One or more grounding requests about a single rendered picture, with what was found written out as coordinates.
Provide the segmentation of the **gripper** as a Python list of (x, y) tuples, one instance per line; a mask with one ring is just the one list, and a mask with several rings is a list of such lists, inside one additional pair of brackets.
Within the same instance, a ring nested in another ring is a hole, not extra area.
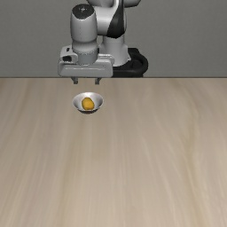
[(90, 65), (80, 65), (78, 55), (72, 46), (64, 46), (60, 52), (58, 74), (61, 77), (71, 77), (73, 84), (78, 84), (78, 78), (95, 78), (99, 85), (100, 78), (109, 78), (114, 74), (114, 57), (110, 54), (98, 54), (97, 60)]

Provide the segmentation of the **silver bowl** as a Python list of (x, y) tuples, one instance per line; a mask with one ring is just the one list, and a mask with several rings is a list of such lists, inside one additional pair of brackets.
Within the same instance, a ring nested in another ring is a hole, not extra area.
[[(84, 98), (92, 99), (92, 101), (95, 104), (95, 107), (93, 110), (84, 110), (82, 108), (82, 100)], [(101, 95), (99, 95), (95, 92), (83, 92), (83, 93), (76, 95), (73, 98), (72, 104), (78, 111), (80, 111), (83, 114), (93, 114), (104, 104), (104, 99), (102, 98)]]

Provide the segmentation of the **yellow mango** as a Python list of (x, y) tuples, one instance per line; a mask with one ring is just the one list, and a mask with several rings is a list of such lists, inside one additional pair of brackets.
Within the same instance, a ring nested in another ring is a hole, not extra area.
[(95, 107), (95, 104), (94, 104), (94, 102), (92, 101), (91, 98), (84, 98), (82, 100), (82, 108), (84, 110), (93, 110), (94, 107)]

